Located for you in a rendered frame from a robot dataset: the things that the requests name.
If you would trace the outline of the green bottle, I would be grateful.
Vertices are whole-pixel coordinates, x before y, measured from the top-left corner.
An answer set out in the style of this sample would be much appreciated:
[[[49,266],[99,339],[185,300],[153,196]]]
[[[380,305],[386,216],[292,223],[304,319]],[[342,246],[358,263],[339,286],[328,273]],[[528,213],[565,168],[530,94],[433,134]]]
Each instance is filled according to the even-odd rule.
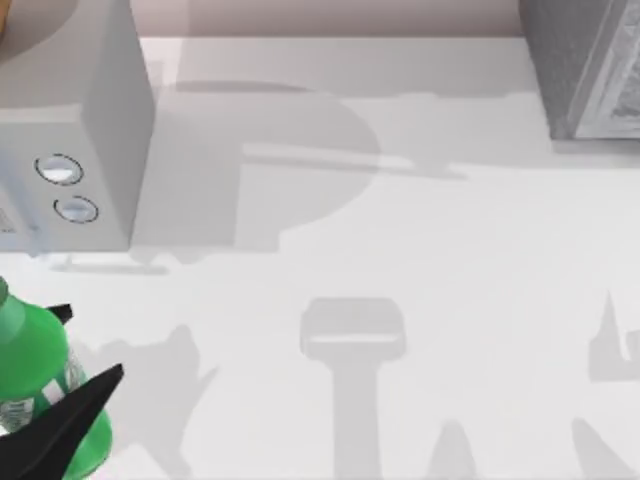
[[[19,431],[87,381],[63,321],[0,276],[0,427]]]

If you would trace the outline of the small microwave knob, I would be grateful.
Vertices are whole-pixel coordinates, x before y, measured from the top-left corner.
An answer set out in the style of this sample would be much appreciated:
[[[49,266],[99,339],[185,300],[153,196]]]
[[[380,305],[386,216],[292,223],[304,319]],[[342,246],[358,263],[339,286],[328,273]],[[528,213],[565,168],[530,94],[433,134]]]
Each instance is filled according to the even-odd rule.
[[[92,223],[99,217],[98,206],[92,200],[79,195],[56,199],[53,209],[60,218],[74,224]]]

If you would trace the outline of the large microwave knob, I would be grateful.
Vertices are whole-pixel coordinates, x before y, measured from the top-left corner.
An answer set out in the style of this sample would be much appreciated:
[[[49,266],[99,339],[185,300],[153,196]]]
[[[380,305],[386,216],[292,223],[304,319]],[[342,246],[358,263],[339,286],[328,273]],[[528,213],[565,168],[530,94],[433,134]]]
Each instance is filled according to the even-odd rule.
[[[44,180],[54,185],[74,185],[84,177],[81,164],[74,158],[61,153],[36,158],[34,167]]]

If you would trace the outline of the pale microwave oven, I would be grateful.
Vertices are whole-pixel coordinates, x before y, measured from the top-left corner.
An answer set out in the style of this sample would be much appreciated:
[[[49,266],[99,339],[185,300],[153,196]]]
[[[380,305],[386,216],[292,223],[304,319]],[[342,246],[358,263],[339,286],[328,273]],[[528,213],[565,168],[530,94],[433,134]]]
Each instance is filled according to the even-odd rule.
[[[7,0],[0,37],[0,252],[118,252],[130,245],[155,122],[131,0]],[[34,161],[77,160],[54,185]],[[99,208],[74,224],[56,199]]]

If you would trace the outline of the grey cabinet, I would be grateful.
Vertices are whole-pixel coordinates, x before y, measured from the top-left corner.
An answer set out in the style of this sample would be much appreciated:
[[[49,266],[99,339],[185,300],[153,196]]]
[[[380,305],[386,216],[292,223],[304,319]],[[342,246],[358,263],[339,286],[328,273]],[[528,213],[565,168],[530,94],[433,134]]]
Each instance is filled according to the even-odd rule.
[[[519,0],[550,135],[640,140],[640,0]]]

